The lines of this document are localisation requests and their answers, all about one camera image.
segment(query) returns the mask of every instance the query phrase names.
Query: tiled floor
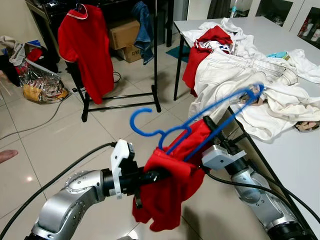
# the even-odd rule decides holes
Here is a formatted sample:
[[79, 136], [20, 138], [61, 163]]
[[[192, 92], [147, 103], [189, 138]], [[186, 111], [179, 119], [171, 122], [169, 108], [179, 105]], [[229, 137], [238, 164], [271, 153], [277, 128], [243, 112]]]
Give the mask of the tiled floor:
[[[176, 39], [173, 47], [179, 44]], [[138, 118], [137, 126], [145, 131], [168, 129], [181, 124], [188, 117], [188, 108], [194, 97], [180, 81], [179, 99], [173, 101], [177, 59], [167, 55], [169, 48], [158, 47], [158, 95], [162, 112], [145, 113]], [[138, 94], [149, 92], [153, 82], [153, 65], [142, 62], [127, 63], [113, 59], [113, 66], [123, 80], [110, 95]], [[186, 67], [182, 63], [181, 72]], [[65, 63], [59, 63], [63, 83], [69, 88], [74, 83], [65, 72]], [[39, 105], [26, 100], [20, 88], [7, 82], [0, 85], [4, 101], [0, 100], [0, 138], [47, 121], [58, 104]], [[131, 98], [135, 101], [149, 101]], [[105, 105], [125, 104], [127, 100], [112, 100]], [[88, 121], [81, 121], [83, 104], [78, 95], [62, 103], [57, 115], [47, 124], [36, 129], [13, 134], [0, 140], [0, 151], [17, 149], [19, 154], [0, 165], [0, 229], [17, 208], [40, 186], [46, 184], [70, 163], [93, 148], [119, 138], [132, 142], [135, 160], [143, 166], [157, 146], [159, 138], [146, 138], [134, 133], [129, 126], [129, 117], [135, 108], [123, 108], [89, 113]], [[166, 139], [170, 143], [179, 132]], [[59, 191], [68, 175], [81, 170], [110, 168], [112, 149], [102, 149], [71, 170], [58, 182], [26, 208], [12, 225], [4, 239], [18, 240], [29, 235], [30, 230], [46, 199]], [[225, 172], [218, 173], [228, 178]], [[139, 240], [247, 240], [268, 239], [255, 216], [238, 199], [235, 190], [205, 178], [199, 191], [183, 204], [181, 225], [174, 230], [152, 232], [148, 224], [136, 223], [131, 214], [132, 197], [117, 200], [114, 197], [89, 209], [76, 230], [73, 240], [116, 240], [127, 234]]]

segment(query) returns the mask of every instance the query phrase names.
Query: cardboard box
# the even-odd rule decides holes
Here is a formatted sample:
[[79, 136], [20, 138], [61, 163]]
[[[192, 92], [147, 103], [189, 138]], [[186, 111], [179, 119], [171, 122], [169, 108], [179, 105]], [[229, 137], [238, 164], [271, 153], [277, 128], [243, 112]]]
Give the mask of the cardboard box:
[[126, 46], [122, 49], [118, 49], [116, 53], [128, 63], [132, 63], [141, 59], [140, 49], [135, 47], [134, 45]]
[[140, 24], [137, 20], [127, 19], [108, 25], [110, 48], [113, 50], [122, 49], [135, 43], [139, 33]]

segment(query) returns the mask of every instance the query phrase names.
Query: shirt collar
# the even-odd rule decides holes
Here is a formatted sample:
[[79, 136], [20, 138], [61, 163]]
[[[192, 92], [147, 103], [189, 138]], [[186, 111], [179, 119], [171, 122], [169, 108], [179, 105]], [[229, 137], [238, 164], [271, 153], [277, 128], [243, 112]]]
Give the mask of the shirt collar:
[[74, 9], [71, 9], [67, 15], [70, 16], [70, 17], [73, 17], [73, 18], [76, 18], [76, 19], [80, 19], [80, 20], [84, 20], [84, 19], [87, 19], [88, 17], [88, 11], [87, 11], [87, 8], [85, 5], [81, 4], [80, 6], [81, 10], [80, 12], [74, 10]]

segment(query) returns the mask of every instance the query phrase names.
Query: black metal rack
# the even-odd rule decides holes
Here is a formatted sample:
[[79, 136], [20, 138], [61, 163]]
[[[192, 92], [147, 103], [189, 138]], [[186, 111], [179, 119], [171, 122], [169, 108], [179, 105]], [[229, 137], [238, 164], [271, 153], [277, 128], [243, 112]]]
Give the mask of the black metal rack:
[[127, 98], [138, 98], [144, 96], [153, 96], [153, 101], [146, 101], [146, 102], [139, 102], [139, 103], [131, 103], [125, 105], [116, 105], [116, 106], [105, 106], [105, 107], [96, 107], [96, 108], [89, 108], [90, 102], [92, 99], [90, 98], [89, 94], [86, 92], [83, 95], [81, 91], [81, 76], [79, 75], [78, 65], [76, 63], [66, 62], [68, 66], [68, 71], [70, 72], [77, 91], [83, 101], [83, 112], [81, 119], [85, 123], [88, 119], [88, 113], [94, 111], [101, 111], [101, 110], [111, 110], [111, 109], [122, 109], [122, 108], [131, 108], [137, 106], [145, 106], [145, 105], [153, 105], [155, 104], [156, 111], [158, 113], [161, 112], [161, 106], [158, 99], [158, 9], [157, 9], [157, 0], [154, 0], [154, 17], [153, 17], [153, 29], [154, 29], [154, 84], [151, 85], [151, 92], [147, 93], [139, 93], [139, 94], [131, 94], [131, 95], [122, 95], [122, 96], [110, 96], [110, 97], [103, 97], [103, 100], [112, 100], [112, 99], [127, 99]]

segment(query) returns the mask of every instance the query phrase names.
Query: pile of clothes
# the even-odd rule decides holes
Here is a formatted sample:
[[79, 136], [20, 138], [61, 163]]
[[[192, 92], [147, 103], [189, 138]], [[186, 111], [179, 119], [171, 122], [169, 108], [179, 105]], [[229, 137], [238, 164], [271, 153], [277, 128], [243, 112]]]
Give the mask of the pile of clothes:
[[[269, 141], [292, 126], [300, 131], [319, 127], [320, 97], [310, 97], [299, 87], [298, 76], [320, 84], [320, 66], [306, 59], [303, 50], [267, 57], [254, 45], [254, 36], [228, 18], [182, 34], [193, 45], [183, 75], [196, 96], [189, 116], [238, 89], [262, 83], [265, 91], [257, 103], [237, 116], [247, 133]], [[230, 105], [241, 108], [243, 102], [225, 102], [206, 115], [217, 123]]]

